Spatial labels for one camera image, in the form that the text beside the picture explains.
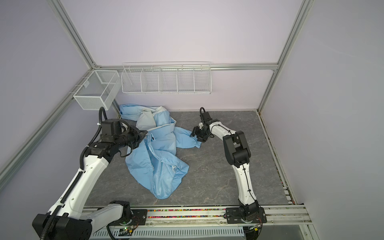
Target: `black cable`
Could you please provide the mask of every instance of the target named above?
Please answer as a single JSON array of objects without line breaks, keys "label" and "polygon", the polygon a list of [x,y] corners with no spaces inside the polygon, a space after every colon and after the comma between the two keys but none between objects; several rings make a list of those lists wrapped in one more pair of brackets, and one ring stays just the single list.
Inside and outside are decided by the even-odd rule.
[{"label": "black cable", "polygon": [[222,127],[222,128],[224,128],[225,130],[227,130],[230,134],[232,134],[232,133],[231,133],[231,130],[226,129],[224,126],[221,126],[221,125],[219,125],[219,126]]},{"label": "black cable", "polygon": [[133,145],[132,145],[132,143],[131,143],[131,142],[130,142],[129,144],[130,144],[129,148],[131,149],[131,152],[130,152],[130,153],[128,153],[127,155],[124,155],[124,156],[122,156],[122,155],[121,155],[121,152],[120,152],[120,150],[119,150],[119,153],[120,153],[120,157],[127,157],[127,156],[129,156],[129,155],[132,153],[132,151],[133,151]]},{"label": "black cable", "polygon": [[110,226],[110,225],[108,224],[108,225],[107,225],[107,232],[108,232],[108,235],[109,235],[109,237],[110,237],[112,240],[116,240],[116,238],[112,235],[112,232],[111,232],[109,226]]},{"label": "black cable", "polygon": [[205,109],[203,107],[200,108],[200,115],[202,114],[201,113],[201,110],[203,110],[205,112]]},{"label": "black cable", "polygon": [[232,215],[232,214],[224,214],[223,218],[227,218],[228,216],[235,217],[235,218],[242,218],[242,216],[235,216],[235,215]]},{"label": "black cable", "polygon": [[243,166],[243,170],[244,170],[244,174],[245,174],[245,179],[247,180],[248,192],[249,192],[249,194],[251,194],[252,199],[254,201],[256,201],[256,199],[254,199],[253,196],[252,196],[251,189],[249,188],[248,177],[247,177],[247,173],[245,172],[245,167],[244,166]]},{"label": "black cable", "polygon": [[[81,170],[84,170],[84,154],[85,154],[85,152],[87,151],[89,146],[96,140],[97,136],[99,135],[99,133],[101,131],[101,122],[103,121],[102,114],[104,115],[104,118],[107,119],[107,114],[105,113],[105,109],[103,107],[101,107],[99,109],[99,127],[98,127],[95,135],[93,136],[92,140],[88,143],[88,145],[83,149],[83,151],[80,154],[80,169]],[[65,203],[65,201],[67,200],[68,196],[70,195],[70,193],[72,192],[72,190],[76,186],[77,182],[80,180],[82,174],[83,174],[83,172],[78,172],[77,173],[77,175],[76,175],[75,179],[73,180],[72,184],[70,185],[70,187],[65,192],[65,194],[62,197],[62,199],[60,200],[61,204]],[[62,205],[58,205],[55,208],[55,210],[52,212],[52,214],[49,216],[49,218],[47,220],[47,223],[45,224],[45,226],[43,228],[43,231],[41,232],[40,240],[45,240],[46,239],[46,237],[47,237],[47,235],[48,235],[48,233],[50,231],[51,225],[52,225],[53,221],[55,220],[55,218],[57,216],[57,213],[59,213],[59,211],[60,211],[60,209],[62,207],[63,207]]]},{"label": "black cable", "polygon": [[209,130],[210,134],[212,134],[212,128],[215,127],[215,126],[220,126],[220,124],[213,125],[213,126],[211,127],[211,129]]}]

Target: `vented metal panel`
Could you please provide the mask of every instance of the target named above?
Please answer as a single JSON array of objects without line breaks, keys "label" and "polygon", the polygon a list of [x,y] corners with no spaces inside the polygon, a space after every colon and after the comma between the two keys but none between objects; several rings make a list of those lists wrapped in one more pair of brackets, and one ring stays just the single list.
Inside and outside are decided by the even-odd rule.
[{"label": "vented metal panel", "polygon": [[[242,237],[244,231],[242,227],[163,227],[163,228],[137,228],[133,235],[119,236],[119,229],[112,231],[115,238],[202,238],[202,237]],[[90,239],[106,238],[108,232],[102,228],[95,232]]]}]

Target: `jacket sleeve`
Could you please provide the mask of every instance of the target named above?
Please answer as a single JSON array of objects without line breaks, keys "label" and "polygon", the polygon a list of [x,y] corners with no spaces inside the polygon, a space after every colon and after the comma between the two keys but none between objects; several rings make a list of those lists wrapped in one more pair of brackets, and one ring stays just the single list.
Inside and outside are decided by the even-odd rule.
[{"label": "jacket sleeve", "polygon": [[192,148],[197,147],[200,148],[201,142],[197,141],[196,136],[190,137],[191,131],[181,128],[175,127],[173,133],[176,136],[176,147],[179,148]]}]

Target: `elastic cuff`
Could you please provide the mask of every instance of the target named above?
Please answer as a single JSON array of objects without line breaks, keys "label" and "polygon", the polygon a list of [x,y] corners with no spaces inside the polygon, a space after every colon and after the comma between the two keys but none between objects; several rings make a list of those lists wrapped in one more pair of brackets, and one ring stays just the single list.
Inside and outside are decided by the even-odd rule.
[{"label": "elastic cuff", "polygon": [[200,146],[201,146],[201,142],[199,142],[198,140],[196,140],[196,147],[197,147],[197,148],[200,148]]}]

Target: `aluminum frame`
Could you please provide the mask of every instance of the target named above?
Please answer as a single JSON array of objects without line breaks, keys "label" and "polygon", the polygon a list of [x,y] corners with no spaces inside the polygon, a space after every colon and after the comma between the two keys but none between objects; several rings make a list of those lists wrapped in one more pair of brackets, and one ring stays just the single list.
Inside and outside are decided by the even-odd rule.
[{"label": "aluminum frame", "polygon": [[17,173],[29,156],[31,156],[33,151],[54,127],[57,121],[59,121],[64,112],[68,109],[69,105],[72,101],[74,101],[73,93],[84,83],[92,71],[93,70],[89,69],[82,76],[77,85],[72,88],[71,92],[67,93],[62,101],[39,126],[39,128],[27,138],[23,146],[21,146],[16,154],[13,155],[12,158],[0,169],[0,191],[4,189],[6,184]]},{"label": "aluminum frame", "polygon": [[281,72],[281,69],[283,68],[285,61],[288,58],[290,51],[292,50],[292,47],[297,39],[297,36],[299,35],[299,32],[302,26],[304,25],[305,19],[313,5],[313,2],[314,0],[303,0],[303,2],[301,3],[300,10],[295,19],[295,23],[293,24],[292,30],[289,34],[287,42],[285,43],[283,51],[281,52],[279,60],[277,61],[278,69],[273,71],[271,80],[268,83],[268,86],[264,92],[262,100],[260,101],[260,105],[258,107],[259,112],[263,110],[263,107],[272,91],[272,88],[275,85],[276,79],[279,73]]},{"label": "aluminum frame", "polygon": [[[224,209],[227,207],[238,206],[152,206],[131,207],[131,210],[149,210],[147,213],[146,224],[138,227],[141,230],[156,230],[170,227],[188,229],[191,227],[243,227],[254,225],[251,223],[227,224],[226,220],[223,218],[223,214],[225,214]],[[305,240],[318,240],[313,223],[304,205],[263,205],[262,207],[264,208],[267,217],[267,223],[264,223],[263,225],[299,225]],[[98,210],[98,208],[84,208],[83,215],[92,213],[96,210]],[[115,226],[111,231],[118,232],[120,228],[123,228],[123,226]],[[106,231],[106,228],[102,228],[99,231],[104,232]]]},{"label": "aluminum frame", "polygon": [[[50,113],[50,115],[46,118],[46,120],[40,125],[40,127],[25,141],[22,147],[17,151],[17,153],[2,167],[0,168],[0,191],[6,186],[6,184],[12,179],[12,177],[16,174],[16,172],[20,169],[20,167],[23,165],[23,163],[29,158],[29,156],[32,154],[32,152],[37,148],[39,143],[43,140],[43,138],[48,134],[48,132],[52,129],[52,127],[56,124],[56,122],[60,119],[60,117],[64,114],[66,109],[69,107],[69,105],[72,103],[73,99],[73,93],[79,88],[79,85],[81,85],[85,78],[90,74],[90,72],[94,69],[100,69],[100,70],[119,70],[123,69],[122,66],[98,66],[95,61],[93,60],[91,54],[87,50],[85,44],[83,43],[80,35],[76,31],[72,21],[70,20],[67,12],[65,11],[62,3],[60,0],[47,0],[50,7],[52,8],[53,12],[55,13],[56,17],[58,18],[59,22],[63,26],[65,32],[70,37],[71,41],[79,51],[80,55],[84,59],[85,63],[89,66],[90,70],[88,70],[85,75],[80,79],[77,85],[74,86],[72,91],[68,93],[63,100],[56,106],[56,108]],[[211,64],[211,70],[272,70],[274,71],[271,80],[269,81],[268,87],[263,95],[262,101],[260,102],[260,105],[258,107],[258,117],[260,122],[262,123],[261,118],[261,111],[265,105],[266,100],[268,99],[270,92],[274,86],[274,83],[278,77],[279,72],[281,71],[289,52],[292,49],[292,46],[294,44],[294,41],[296,40],[300,29],[302,25],[305,22],[305,18],[313,4],[314,0],[303,0],[300,10],[296,16],[295,23],[292,27],[292,30],[290,32],[290,35],[286,41],[286,44],[283,48],[283,51],[280,55],[280,58],[277,63],[245,63],[245,64]],[[119,115],[119,105],[114,100],[113,107]],[[288,181],[285,178],[285,174],[283,171],[282,166],[280,166],[280,162],[275,157],[275,153],[273,150],[273,147],[271,143],[269,142],[269,138],[267,135],[267,132],[264,128],[264,124],[262,123],[264,133],[266,135],[266,138],[268,140],[268,144],[270,146],[270,149],[272,151],[272,154],[274,156],[274,160],[276,163],[276,167],[279,169],[279,175],[282,178],[283,184],[287,186],[289,190],[289,184]],[[303,228],[303,232],[311,234],[311,238],[314,240],[317,240],[316,232],[313,228],[312,224],[304,224],[303,226],[307,226],[306,228]]]},{"label": "aluminum frame", "polygon": [[279,158],[277,157],[277,153],[275,151],[275,148],[273,147],[273,144],[269,138],[269,135],[268,135],[268,131],[266,129],[266,126],[264,124],[264,120],[263,120],[263,117],[262,115],[260,114],[259,111],[256,111],[257,112],[257,117],[260,121],[260,124],[262,126],[262,129],[263,129],[263,132],[264,132],[264,136],[265,136],[265,139],[268,143],[268,146],[269,146],[269,149],[272,153],[272,158],[273,158],[273,161],[275,162],[275,165],[276,165],[276,169],[277,169],[277,173],[279,174],[279,177],[280,177],[280,180],[281,180],[281,183],[283,184],[283,189],[284,191],[288,191],[288,195],[290,198],[291,198],[291,201],[293,204],[296,204],[296,198],[295,198],[295,195],[292,191],[292,188],[287,180],[287,177],[285,175],[285,172],[284,172],[284,169],[283,169],[283,166],[281,165],[281,162],[279,160]]}]

